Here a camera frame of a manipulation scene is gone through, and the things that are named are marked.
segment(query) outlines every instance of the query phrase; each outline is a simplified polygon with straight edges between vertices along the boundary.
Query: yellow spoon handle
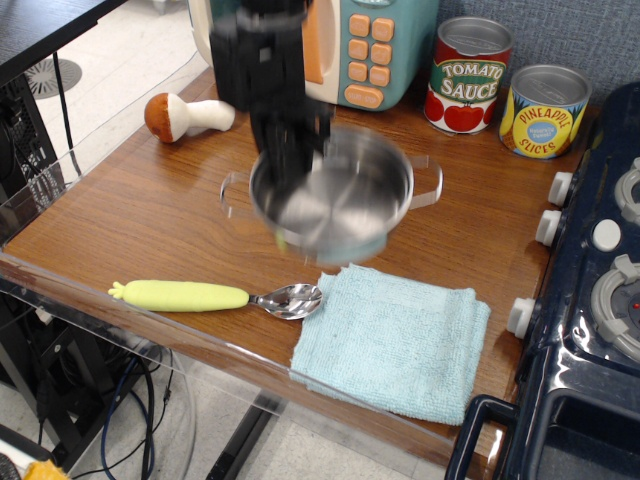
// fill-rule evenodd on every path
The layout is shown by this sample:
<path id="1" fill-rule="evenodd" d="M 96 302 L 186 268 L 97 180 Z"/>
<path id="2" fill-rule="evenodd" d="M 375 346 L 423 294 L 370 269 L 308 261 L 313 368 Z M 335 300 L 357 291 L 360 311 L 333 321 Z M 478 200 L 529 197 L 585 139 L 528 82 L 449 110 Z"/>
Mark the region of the yellow spoon handle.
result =
<path id="1" fill-rule="evenodd" d="M 206 312 L 244 307 L 249 294 L 224 285 L 166 280 L 114 282 L 109 295 L 155 312 Z"/>

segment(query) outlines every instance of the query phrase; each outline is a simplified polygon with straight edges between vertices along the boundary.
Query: metal spoon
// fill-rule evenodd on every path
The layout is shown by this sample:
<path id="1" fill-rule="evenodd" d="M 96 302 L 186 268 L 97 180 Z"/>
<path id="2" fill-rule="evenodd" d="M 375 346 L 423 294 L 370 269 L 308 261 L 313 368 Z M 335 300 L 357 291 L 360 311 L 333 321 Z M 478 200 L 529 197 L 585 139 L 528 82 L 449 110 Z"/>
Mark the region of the metal spoon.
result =
<path id="1" fill-rule="evenodd" d="M 315 285 L 296 283 L 267 295 L 249 295 L 249 303 L 262 307 L 283 320 L 297 320 L 320 306 L 322 292 Z"/>
<path id="2" fill-rule="evenodd" d="M 241 308 L 252 303 L 283 320 L 297 320 L 314 312 L 322 302 L 315 285 L 289 285 L 266 295 L 249 295 L 225 285 L 165 280 L 134 280 L 113 284 L 109 295 L 155 312 L 205 312 Z"/>

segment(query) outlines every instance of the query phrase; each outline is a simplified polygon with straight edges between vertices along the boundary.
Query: oven door handle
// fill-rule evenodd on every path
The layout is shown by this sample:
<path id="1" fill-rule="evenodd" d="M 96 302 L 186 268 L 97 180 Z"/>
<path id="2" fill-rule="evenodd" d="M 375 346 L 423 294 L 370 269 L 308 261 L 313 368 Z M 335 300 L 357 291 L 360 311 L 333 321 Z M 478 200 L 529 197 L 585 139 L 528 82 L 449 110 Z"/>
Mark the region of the oven door handle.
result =
<path id="1" fill-rule="evenodd" d="M 485 422 L 494 421 L 507 427 L 507 435 L 502 449 L 508 448 L 511 432 L 518 421 L 519 412 L 520 409 L 517 405 L 489 395 L 478 395 L 473 398 L 456 439 L 444 477 L 445 480 L 465 479 L 480 431 Z"/>

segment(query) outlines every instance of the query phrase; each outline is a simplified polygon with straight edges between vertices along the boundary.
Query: toy microwave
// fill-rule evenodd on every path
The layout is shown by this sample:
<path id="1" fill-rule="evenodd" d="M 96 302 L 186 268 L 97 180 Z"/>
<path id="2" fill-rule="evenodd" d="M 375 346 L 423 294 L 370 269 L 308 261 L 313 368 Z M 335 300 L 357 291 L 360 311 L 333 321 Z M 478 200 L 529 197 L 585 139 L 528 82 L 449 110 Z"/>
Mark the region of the toy microwave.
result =
<path id="1" fill-rule="evenodd" d="M 189 0 L 193 36 L 213 65 L 213 18 L 239 0 Z M 315 0 L 303 26 L 307 94 L 363 110 L 393 107 L 429 65 L 439 0 Z"/>

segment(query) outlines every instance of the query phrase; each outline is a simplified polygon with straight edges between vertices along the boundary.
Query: white knob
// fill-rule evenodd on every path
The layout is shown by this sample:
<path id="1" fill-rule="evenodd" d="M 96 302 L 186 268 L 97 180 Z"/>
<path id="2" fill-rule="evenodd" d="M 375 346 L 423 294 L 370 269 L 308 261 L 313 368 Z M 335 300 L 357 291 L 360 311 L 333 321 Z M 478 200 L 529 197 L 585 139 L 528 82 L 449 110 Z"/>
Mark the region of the white knob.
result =
<path id="1" fill-rule="evenodd" d="M 511 307 L 507 330 L 517 338 L 524 338 L 533 316 L 533 307 L 536 301 L 533 298 L 516 298 Z"/>
<path id="2" fill-rule="evenodd" d="M 559 207 L 564 205 L 572 178 L 573 175 L 569 172 L 556 173 L 556 176 L 553 178 L 553 183 L 551 184 L 551 190 L 549 190 L 549 196 L 547 197 L 549 202 Z"/>
<path id="3" fill-rule="evenodd" d="M 550 247 L 553 243 L 553 238 L 556 236 L 558 230 L 558 224 L 560 223 L 560 216 L 562 212 L 559 210 L 545 210 L 538 223 L 538 231 L 536 232 L 536 241 Z"/>
<path id="4" fill-rule="evenodd" d="M 605 219 L 593 229 L 593 244 L 601 252 L 611 252 L 620 243 L 622 232 L 620 227 L 613 220 Z"/>

